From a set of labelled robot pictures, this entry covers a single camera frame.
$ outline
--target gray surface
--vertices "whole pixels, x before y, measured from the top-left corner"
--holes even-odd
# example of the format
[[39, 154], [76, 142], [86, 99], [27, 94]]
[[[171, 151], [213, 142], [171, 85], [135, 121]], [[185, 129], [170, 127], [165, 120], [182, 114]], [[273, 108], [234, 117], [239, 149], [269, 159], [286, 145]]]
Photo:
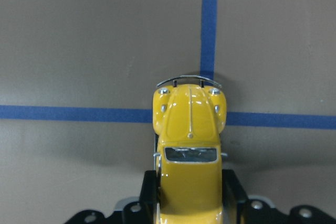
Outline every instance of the gray surface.
[[[151, 107], [200, 67], [202, 0], [0, 0], [0, 104]], [[336, 115], [335, 0], [218, 0], [230, 111]], [[227, 127], [225, 167], [288, 212], [335, 215], [336, 131]], [[150, 124], [0, 121], [0, 222], [109, 215], [152, 168]]]

